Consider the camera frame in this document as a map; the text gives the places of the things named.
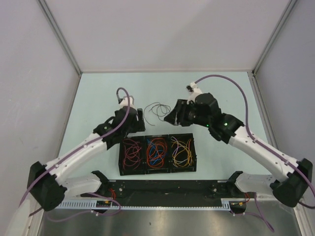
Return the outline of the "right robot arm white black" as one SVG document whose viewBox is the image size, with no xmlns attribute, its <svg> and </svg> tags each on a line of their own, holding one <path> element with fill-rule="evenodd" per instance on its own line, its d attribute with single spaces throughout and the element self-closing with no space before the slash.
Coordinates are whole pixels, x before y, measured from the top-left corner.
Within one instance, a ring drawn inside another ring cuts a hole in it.
<svg viewBox="0 0 315 236">
<path fill-rule="evenodd" d="M 210 93 L 201 93 L 189 100 L 178 99 L 164 121 L 174 126 L 206 127 L 214 139 L 243 151 L 270 172 L 269 175 L 251 175 L 236 171 L 227 185 L 232 197 L 255 192 L 272 195 L 282 204 L 295 207 L 312 180 L 310 161 L 298 161 L 255 137 L 242 121 L 223 113 Z"/>
</svg>

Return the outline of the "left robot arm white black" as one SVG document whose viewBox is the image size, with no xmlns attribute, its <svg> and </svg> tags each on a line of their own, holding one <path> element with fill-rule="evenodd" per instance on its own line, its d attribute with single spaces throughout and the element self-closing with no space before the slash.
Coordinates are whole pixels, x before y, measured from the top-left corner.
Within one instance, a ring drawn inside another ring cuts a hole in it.
<svg viewBox="0 0 315 236">
<path fill-rule="evenodd" d="M 109 180 L 101 171 L 92 171 L 83 177 L 70 178 L 70 175 L 98 153 L 120 143 L 129 133 L 142 131 L 145 131 L 143 110 L 124 106 L 64 156 L 46 164 L 33 163 L 28 177 L 28 192 L 44 211 L 51 211 L 64 199 L 81 194 L 106 195 Z"/>
</svg>

